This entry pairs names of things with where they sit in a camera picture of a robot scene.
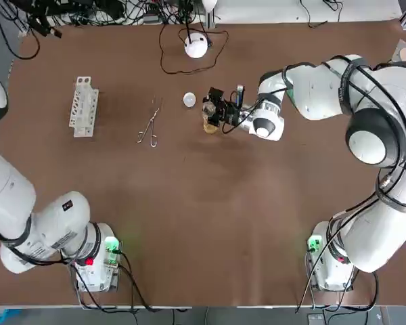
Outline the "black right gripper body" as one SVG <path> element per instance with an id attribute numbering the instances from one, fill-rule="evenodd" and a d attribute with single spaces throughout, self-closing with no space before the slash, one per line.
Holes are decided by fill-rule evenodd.
<path id="1" fill-rule="evenodd" d="M 234 102 L 223 100 L 223 122 L 228 125 L 239 125 L 241 110 Z"/>

